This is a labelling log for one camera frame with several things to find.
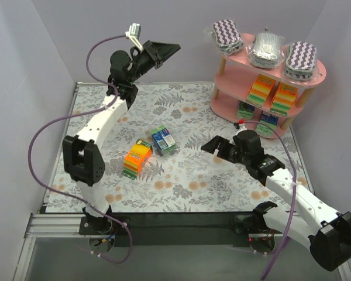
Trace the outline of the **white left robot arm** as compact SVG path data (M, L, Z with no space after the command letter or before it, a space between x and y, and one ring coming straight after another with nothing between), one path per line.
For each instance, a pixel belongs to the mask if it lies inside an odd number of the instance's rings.
M135 46L129 52L115 51L110 57L109 87L100 112L74 136L64 137L64 170L80 189L85 200L82 211L90 224L106 223L105 214L111 210L100 183L105 173L100 152L105 138L134 103L138 92L135 81L149 70L161 67L180 49L179 44L148 40L141 49Z

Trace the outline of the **green blue sponge pack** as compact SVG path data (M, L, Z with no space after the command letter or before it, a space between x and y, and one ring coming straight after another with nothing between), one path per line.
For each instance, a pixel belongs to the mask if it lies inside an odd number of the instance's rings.
M278 117L267 112L262 111L259 118L259 123L256 127L256 132L266 138L272 136L273 131L276 130L278 124Z
M164 125L154 128L150 133L161 156L172 152L177 147L176 141Z
M237 119L251 120L253 118L255 107L240 101L238 104L238 109L236 111Z

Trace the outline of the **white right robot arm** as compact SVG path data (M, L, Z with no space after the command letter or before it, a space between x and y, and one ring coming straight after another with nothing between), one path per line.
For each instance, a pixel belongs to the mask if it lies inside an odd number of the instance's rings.
M340 213L296 181L282 162L264 152L255 131L240 131L232 140L215 136L201 149L244 165L252 178L290 205L285 212L272 202L259 204L253 211L259 229L274 229L297 241L327 271L351 258L351 212Z

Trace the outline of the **purple wavy sponge pack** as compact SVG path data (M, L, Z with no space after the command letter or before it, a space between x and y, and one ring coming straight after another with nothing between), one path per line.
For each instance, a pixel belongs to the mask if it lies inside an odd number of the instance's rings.
M231 18L213 23L210 28L205 29L204 34L211 38L216 48L226 56L239 53L245 46L243 34Z
M308 42L286 45L283 74L294 81L309 81L318 72L318 49Z

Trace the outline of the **silver scrubber sponge pack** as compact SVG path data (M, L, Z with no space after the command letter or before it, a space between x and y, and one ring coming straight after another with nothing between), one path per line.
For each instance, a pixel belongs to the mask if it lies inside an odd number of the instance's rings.
M283 61L284 37L265 29L263 32L256 33L253 42L247 47L248 61L251 65L273 69Z

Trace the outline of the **orange boxed sponge pack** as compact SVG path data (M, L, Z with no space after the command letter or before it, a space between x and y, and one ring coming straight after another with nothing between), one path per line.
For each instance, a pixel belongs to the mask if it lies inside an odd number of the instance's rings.
M152 153L152 145L138 139L123 160L122 174L132 180L137 178Z
M276 84L276 80L259 74L251 86L246 101L262 107Z
M270 103L270 112L287 116L295 103L298 88L280 82Z

